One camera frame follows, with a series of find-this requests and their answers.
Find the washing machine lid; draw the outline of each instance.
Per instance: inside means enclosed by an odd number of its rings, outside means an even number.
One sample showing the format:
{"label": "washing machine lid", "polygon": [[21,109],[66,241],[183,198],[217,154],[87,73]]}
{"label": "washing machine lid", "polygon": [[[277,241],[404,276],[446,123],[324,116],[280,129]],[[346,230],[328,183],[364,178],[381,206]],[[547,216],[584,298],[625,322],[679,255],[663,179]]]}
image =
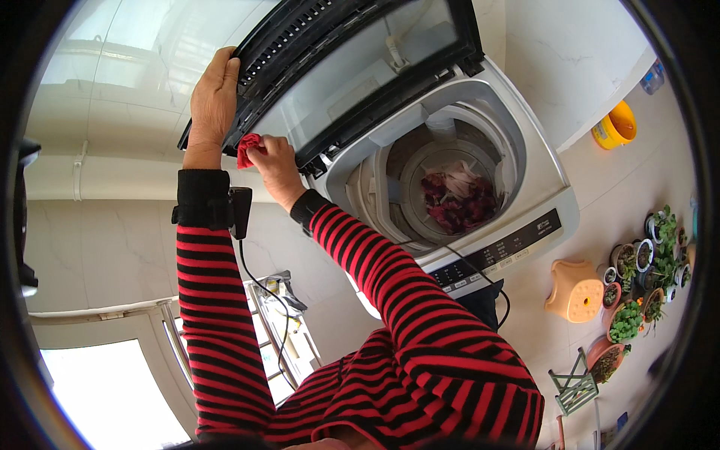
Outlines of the washing machine lid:
{"label": "washing machine lid", "polygon": [[[289,130],[298,167],[315,176],[325,171],[321,153],[332,156],[452,78],[454,65],[475,75],[483,59],[471,0],[282,1],[235,55],[241,61],[238,107],[223,153],[236,156],[240,139],[273,108],[292,107],[280,114],[285,134]],[[377,73],[357,86],[348,81],[373,68]],[[335,76],[328,78],[329,71]],[[298,112],[303,107],[312,111]]]}

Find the button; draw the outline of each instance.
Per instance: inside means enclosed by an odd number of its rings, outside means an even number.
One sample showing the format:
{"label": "button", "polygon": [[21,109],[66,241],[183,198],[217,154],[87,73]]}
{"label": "button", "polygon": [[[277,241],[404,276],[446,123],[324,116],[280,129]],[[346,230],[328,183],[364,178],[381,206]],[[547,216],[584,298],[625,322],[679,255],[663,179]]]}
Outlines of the button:
{"label": "button", "polygon": [[528,253],[530,253],[530,250],[528,250],[527,248],[526,248],[525,250],[521,251],[521,252],[516,253],[516,254],[515,254],[515,261],[517,261],[518,259],[522,258],[523,256],[527,256]]}

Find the wrist-mounted device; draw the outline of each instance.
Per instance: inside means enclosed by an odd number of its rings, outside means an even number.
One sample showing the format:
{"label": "wrist-mounted device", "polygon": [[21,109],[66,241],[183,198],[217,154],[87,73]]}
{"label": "wrist-mounted device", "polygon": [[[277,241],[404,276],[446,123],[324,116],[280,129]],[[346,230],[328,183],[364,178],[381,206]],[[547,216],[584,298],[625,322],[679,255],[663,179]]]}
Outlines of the wrist-mounted device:
{"label": "wrist-mounted device", "polygon": [[205,206],[177,205],[173,208],[172,223],[183,225],[191,222],[191,226],[202,226],[214,231],[227,228],[235,239],[242,240],[248,234],[252,201],[252,189],[231,187],[226,198],[208,200]]}

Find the orange plastic stool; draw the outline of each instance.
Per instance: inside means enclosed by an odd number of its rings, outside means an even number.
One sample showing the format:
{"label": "orange plastic stool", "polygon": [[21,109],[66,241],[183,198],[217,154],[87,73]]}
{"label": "orange plastic stool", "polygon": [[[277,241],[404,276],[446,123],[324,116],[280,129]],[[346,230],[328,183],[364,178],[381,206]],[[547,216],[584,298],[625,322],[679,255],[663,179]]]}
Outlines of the orange plastic stool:
{"label": "orange plastic stool", "polygon": [[592,320],[603,305],[603,282],[590,261],[570,263],[558,259],[550,269],[552,293],[545,310],[571,323]]}

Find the black cord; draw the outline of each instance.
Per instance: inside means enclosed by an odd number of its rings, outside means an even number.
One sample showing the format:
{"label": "black cord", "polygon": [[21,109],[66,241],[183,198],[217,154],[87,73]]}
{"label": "black cord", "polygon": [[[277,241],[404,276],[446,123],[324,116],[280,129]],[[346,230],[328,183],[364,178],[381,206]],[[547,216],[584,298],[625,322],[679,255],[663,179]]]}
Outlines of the black cord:
{"label": "black cord", "polygon": [[282,352],[283,352],[283,350],[285,349],[285,341],[287,340],[287,334],[288,334],[289,329],[290,329],[290,311],[287,309],[287,306],[285,305],[285,302],[283,302],[283,301],[280,299],[280,297],[278,297],[277,295],[275,295],[275,292],[272,292],[270,289],[268,289],[268,288],[266,288],[265,286],[263,286],[262,284],[260,284],[260,282],[250,273],[250,271],[248,270],[248,265],[245,264],[245,255],[243,254],[243,241],[240,240],[239,243],[240,243],[240,245],[239,245],[239,247],[240,247],[240,262],[243,263],[243,269],[245,269],[245,273],[248,274],[248,276],[250,277],[250,279],[253,280],[253,282],[254,282],[255,284],[257,284],[258,286],[260,286],[260,288],[262,288],[263,291],[265,291],[265,292],[267,292],[268,294],[270,294],[270,295],[272,295],[273,297],[275,297],[275,299],[276,299],[278,302],[280,302],[280,305],[282,305],[282,307],[285,308],[285,336],[282,337],[282,345],[280,346],[280,351],[279,351],[278,354],[277,354],[277,368],[278,368],[278,370],[280,371],[280,374],[282,375],[282,377],[285,378],[285,381],[287,382],[287,384],[292,388],[292,390],[295,390],[295,387],[292,385],[292,383],[290,382],[290,380],[289,380],[289,379],[287,378],[287,376],[285,375],[285,371],[283,370],[282,365],[280,364],[280,361],[281,361],[281,358],[282,358]]}
{"label": "black cord", "polygon": [[[416,241],[416,240],[407,240],[407,241],[405,241],[405,242],[400,242],[400,243],[397,243],[397,244],[395,244],[395,245],[396,245],[396,246],[403,246],[403,245],[405,245],[405,244],[411,244],[411,243],[423,244],[423,243],[418,242],[418,241]],[[499,330],[500,327],[503,326],[503,323],[505,323],[505,321],[508,319],[508,315],[510,314],[510,298],[509,298],[508,295],[505,293],[505,291],[503,291],[503,288],[501,288],[501,287],[499,287],[498,285],[496,285],[493,280],[487,278],[487,275],[485,275],[485,273],[483,273],[482,270],[479,270],[477,267],[475,267],[475,265],[474,265],[473,263],[471,263],[467,258],[465,258],[465,257],[464,257],[463,255],[461,255],[460,253],[456,252],[455,250],[453,250],[452,248],[450,248],[450,247],[447,246],[447,245],[440,245],[439,247],[445,247],[445,248],[447,248],[448,250],[450,250],[452,253],[455,253],[457,256],[460,257],[461,260],[465,261],[465,263],[466,263],[468,266],[470,266],[470,268],[471,268],[472,270],[476,271],[478,274],[480,274],[480,275],[482,276],[482,278],[485,279],[486,282],[490,283],[490,285],[491,285],[492,287],[494,287],[494,288],[498,291],[498,293],[500,293],[500,294],[503,295],[503,297],[505,298],[505,301],[508,303],[508,309],[505,311],[505,315],[503,316],[503,319],[498,323],[498,330]]]}

